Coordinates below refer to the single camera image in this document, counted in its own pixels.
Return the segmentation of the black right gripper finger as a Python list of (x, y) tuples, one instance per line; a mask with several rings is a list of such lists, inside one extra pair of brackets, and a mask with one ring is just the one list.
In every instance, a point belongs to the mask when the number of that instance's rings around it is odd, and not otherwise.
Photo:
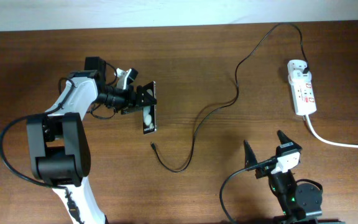
[(285, 135), (283, 131), (278, 130), (277, 136), (280, 145), (276, 148), (276, 156), (287, 156), (295, 152), (301, 152), (302, 147)]
[(256, 156), (250, 146), (250, 144), (244, 140), (244, 152), (245, 152), (245, 168), (252, 167), (257, 164)]

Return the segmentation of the white power strip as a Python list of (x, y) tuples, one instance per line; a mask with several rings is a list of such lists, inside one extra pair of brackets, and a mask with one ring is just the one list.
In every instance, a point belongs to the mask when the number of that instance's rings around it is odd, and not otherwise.
[[(302, 70), (303, 73), (309, 72), (307, 63), (303, 60), (290, 60), (287, 68), (288, 82), (289, 74), (292, 70)], [(290, 84), (290, 87), (296, 115), (306, 116), (316, 112), (316, 102), (311, 81), (309, 83)]]

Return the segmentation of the white USB charger adapter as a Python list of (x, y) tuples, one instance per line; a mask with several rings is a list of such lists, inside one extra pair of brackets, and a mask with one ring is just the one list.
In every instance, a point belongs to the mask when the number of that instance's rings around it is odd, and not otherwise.
[(302, 70), (292, 70), (289, 74), (289, 82), (291, 85), (298, 83), (309, 83), (311, 81), (311, 72), (303, 73)]

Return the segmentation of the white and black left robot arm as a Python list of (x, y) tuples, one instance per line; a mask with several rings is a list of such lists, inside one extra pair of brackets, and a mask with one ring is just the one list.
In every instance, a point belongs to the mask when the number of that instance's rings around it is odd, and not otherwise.
[(83, 118), (96, 103), (115, 113), (143, 112), (144, 133), (156, 131), (156, 83), (134, 87), (134, 68), (115, 68), (113, 83), (106, 81), (108, 63), (86, 57), (83, 70), (71, 72), (55, 104), (27, 119), (31, 169), (62, 200), (73, 223), (107, 223), (93, 195), (89, 174), (91, 154)]

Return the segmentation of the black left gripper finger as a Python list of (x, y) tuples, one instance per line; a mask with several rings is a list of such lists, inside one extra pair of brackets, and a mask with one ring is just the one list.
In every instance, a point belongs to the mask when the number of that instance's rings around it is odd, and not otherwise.
[(129, 114), (138, 111), (143, 111), (145, 114), (151, 114), (155, 110), (155, 106), (135, 106), (135, 107), (127, 107), (121, 110), (121, 114)]
[(152, 106), (157, 104), (155, 82), (150, 82), (136, 88), (135, 103), (137, 106)]

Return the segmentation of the black Galaxy flip phone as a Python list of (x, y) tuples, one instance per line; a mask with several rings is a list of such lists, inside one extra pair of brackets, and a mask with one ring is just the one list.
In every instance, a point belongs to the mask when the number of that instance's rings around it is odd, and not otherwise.
[[(156, 83), (152, 81), (144, 86), (146, 92), (155, 98)], [(150, 134), (157, 131), (156, 109), (157, 105), (143, 107), (143, 133)]]

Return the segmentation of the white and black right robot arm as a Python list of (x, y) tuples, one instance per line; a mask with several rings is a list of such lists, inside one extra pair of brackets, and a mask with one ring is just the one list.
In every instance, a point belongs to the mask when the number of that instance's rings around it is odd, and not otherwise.
[(294, 178), (291, 170), (300, 163), (302, 147), (283, 131), (277, 131), (280, 145), (271, 158), (259, 162), (250, 146), (244, 142), (245, 168), (255, 171), (255, 177), (268, 178), (270, 191), (277, 198), (283, 215), (274, 223), (341, 223), (338, 219), (321, 220), (323, 214), (323, 186), (310, 179)]

